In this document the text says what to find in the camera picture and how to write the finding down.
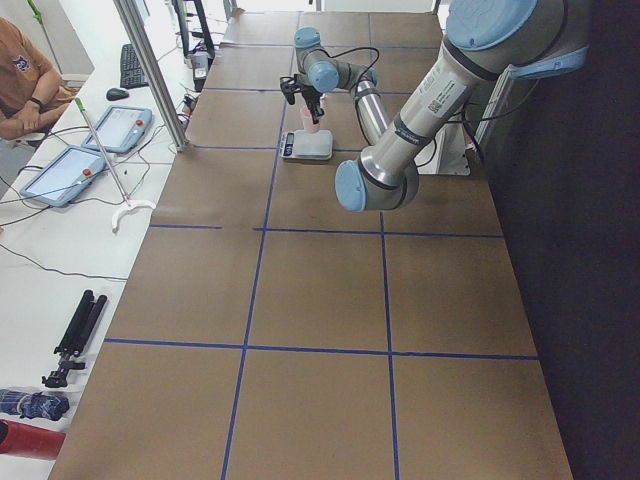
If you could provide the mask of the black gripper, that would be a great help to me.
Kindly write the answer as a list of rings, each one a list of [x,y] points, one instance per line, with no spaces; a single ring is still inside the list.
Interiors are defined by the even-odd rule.
[[[305,105],[311,113],[312,122],[318,124],[323,116],[323,108],[321,107],[321,98],[323,93],[319,92],[304,74],[295,74],[296,85],[299,93],[305,100]]]

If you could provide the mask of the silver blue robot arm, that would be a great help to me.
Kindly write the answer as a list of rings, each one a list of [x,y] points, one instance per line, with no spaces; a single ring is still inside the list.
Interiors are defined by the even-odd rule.
[[[397,209],[418,190],[416,156],[476,86],[503,73],[534,80],[584,65],[591,10],[589,1],[452,2],[437,61],[393,119],[380,105],[372,68],[332,58],[313,27],[296,31],[298,72],[281,78],[280,88],[290,104],[302,94],[314,123],[324,114],[323,94],[351,92],[372,143],[339,165],[336,196],[348,211]]]

